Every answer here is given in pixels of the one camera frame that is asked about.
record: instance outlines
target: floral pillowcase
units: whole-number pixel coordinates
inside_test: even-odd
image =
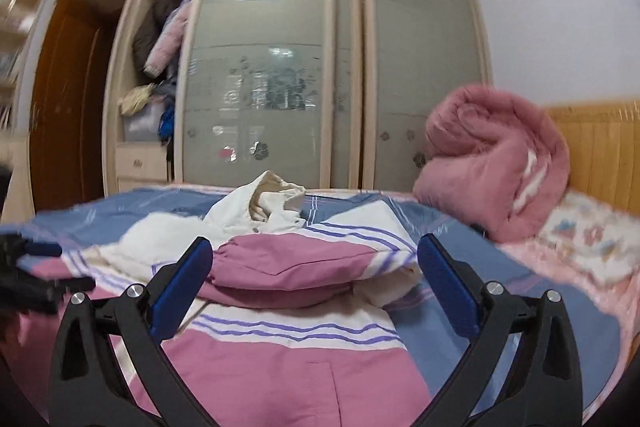
[[[626,279],[640,266],[640,219],[581,192],[565,194],[538,237],[601,285]]]

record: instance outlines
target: metal screw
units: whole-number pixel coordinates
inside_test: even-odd
[[[562,300],[562,296],[556,290],[549,290],[546,293],[546,298],[551,302],[560,302]]]
[[[499,282],[491,281],[487,284],[486,289],[491,295],[502,295],[504,293],[504,286]]]
[[[145,287],[142,284],[131,285],[127,288],[127,296],[131,298],[140,297],[144,290]]]
[[[71,295],[71,304],[80,304],[84,301],[84,293],[78,292]]]

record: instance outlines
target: yellow cloth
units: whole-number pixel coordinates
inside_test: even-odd
[[[150,101],[151,92],[155,85],[134,87],[124,98],[120,99],[120,112],[123,116],[132,116],[141,110]]]

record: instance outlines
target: wardrobe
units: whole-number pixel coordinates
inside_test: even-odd
[[[126,142],[118,100],[144,80],[126,0],[105,94],[105,194],[168,183],[166,150]],[[475,0],[193,0],[179,55],[175,181],[236,187],[271,169],[307,188],[410,191],[424,120],[486,82]]]

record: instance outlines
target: pink blanket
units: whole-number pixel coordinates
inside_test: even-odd
[[[432,157],[414,185],[420,203],[494,241],[535,235],[569,176],[569,150],[542,108],[484,86],[452,92],[426,122]]]

